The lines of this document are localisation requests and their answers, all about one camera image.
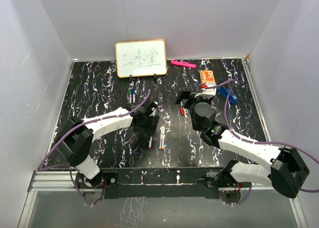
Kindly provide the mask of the yellow whiteboard pen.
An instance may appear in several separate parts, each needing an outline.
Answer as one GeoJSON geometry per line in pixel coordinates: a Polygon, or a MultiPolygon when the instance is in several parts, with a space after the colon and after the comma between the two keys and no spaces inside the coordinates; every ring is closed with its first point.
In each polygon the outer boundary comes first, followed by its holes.
{"type": "Polygon", "coordinates": [[[160,140],[159,140],[159,150],[162,150],[162,141],[163,141],[163,129],[164,129],[164,126],[162,125],[160,127],[160,140]]]}

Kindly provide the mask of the red whiteboard pen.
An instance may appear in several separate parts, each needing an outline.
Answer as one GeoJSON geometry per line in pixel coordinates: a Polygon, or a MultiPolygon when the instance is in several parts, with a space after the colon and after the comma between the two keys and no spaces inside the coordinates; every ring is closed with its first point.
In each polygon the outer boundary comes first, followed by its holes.
{"type": "Polygon", "coordinates": [[[148,146],[149,149],[152,148],[152,141],[153,141],[153,137],[151,136],[149,139],[149,146],[148,146]]]}

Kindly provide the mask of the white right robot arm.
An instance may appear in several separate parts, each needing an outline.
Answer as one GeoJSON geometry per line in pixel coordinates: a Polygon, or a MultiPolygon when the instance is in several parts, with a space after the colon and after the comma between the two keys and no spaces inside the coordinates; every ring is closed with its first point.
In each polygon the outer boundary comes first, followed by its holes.
{"type": "Polygon", "coordinates": [[[231,160],[211,179],[212,183],[232,187],[250,182],[271,186],[288,198],[297,196],[310,171],[295,148],[248,142],[247,137],[216,121],[216,112],[210,104],[212,98],[204,93],[181,89],[175,104],[183,100],[186,101],[183,107],[190,112],[192,128],[207,145],[253,161],[253,164],[245,164],[231,160]]]}

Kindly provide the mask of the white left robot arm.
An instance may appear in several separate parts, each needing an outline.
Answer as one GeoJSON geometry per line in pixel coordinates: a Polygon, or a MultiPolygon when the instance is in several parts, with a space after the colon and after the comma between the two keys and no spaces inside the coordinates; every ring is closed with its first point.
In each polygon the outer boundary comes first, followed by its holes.
{"type": "Polygon", "coordinates": [[[93,188],[103,182],[101,169],[89,155],[92,143],[109,133],[132,127],[135,133],[154,136],[160,116],[158,104],[147,100],[139,107],[126,104],[107,114],[93,118],[71,118],[58,134],[58,140],[72,131],[61,142],[55,144],[56,150],[67,161],[70,167],[76,168],[93,188]]]}

